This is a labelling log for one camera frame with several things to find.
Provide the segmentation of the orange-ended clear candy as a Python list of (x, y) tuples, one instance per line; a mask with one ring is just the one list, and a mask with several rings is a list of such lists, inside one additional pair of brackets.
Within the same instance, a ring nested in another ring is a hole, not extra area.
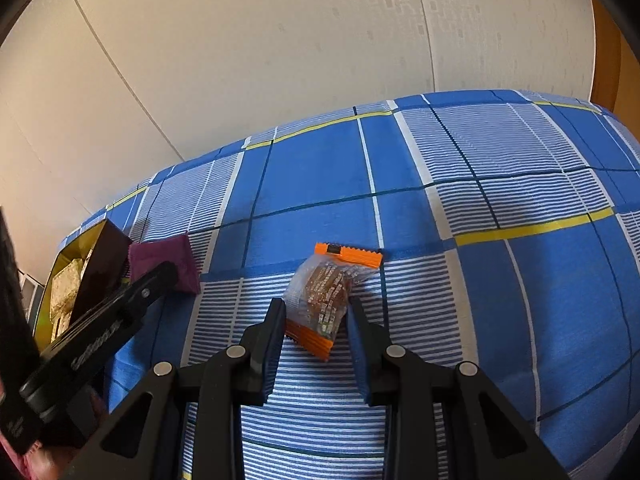
[(318, 243), (296, 270), (283, 294), (285, 335), (326, 362), (331, 354), (352, 289), (378, 272), (382, 252)]

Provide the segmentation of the rice cracker clear pack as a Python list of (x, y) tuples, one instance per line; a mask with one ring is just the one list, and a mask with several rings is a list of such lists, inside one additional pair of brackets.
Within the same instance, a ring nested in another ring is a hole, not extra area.
[(70, 327), (70, 318), (85, 270), (85, 260), (76, 258), (52, 278), (50, 295), (51, 341), (55, 341)]

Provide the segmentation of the gold tin box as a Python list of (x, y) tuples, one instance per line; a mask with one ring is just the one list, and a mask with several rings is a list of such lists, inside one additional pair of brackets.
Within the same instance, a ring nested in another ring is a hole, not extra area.
[(39, 349), (51, 342), (50, 295), (52, 278), (76, 258), (84, 259), (86, 270), (81, 279), (70, 325), (105, 299), (122, 284), (128, 266), (130, 238), (113, 222), (103, 219), (90, 226), (58, 253), (50, 272), (35, 324), (35, 341)]

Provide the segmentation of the red ruffled fabric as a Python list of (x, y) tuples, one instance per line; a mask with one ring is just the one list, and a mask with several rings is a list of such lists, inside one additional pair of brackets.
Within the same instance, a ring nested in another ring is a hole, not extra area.
[(24, 479), (58, 480), (60, 478), (61, 471), (54, 454), (39, 443), (36, 443), (25, 455), (17, 454), (5, 437), (1, 437), (1, 445)]

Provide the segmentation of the blue plaid tablecloth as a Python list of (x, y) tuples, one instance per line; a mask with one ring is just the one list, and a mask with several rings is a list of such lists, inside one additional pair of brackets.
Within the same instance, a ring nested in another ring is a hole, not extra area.
[(96, 214), (190, 238), (202, 290), (166, 297), (107, 367), (115, 406), (155, 363), (236, 344), (319, 243), (380, 250), (356, 288), (396, 344), (477, 362), (575, 479), (639, 432), (639, 144), (531, 91), (417, 94), (302, 119), (160, 170)]

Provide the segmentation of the wooden door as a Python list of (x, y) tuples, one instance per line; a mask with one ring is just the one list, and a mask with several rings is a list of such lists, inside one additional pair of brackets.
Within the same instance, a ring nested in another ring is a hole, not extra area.
[(602, 2), (591, 2), (596, 34), (596, 57), (590, 100), (613, 112), (638, 138), (639, 62)]

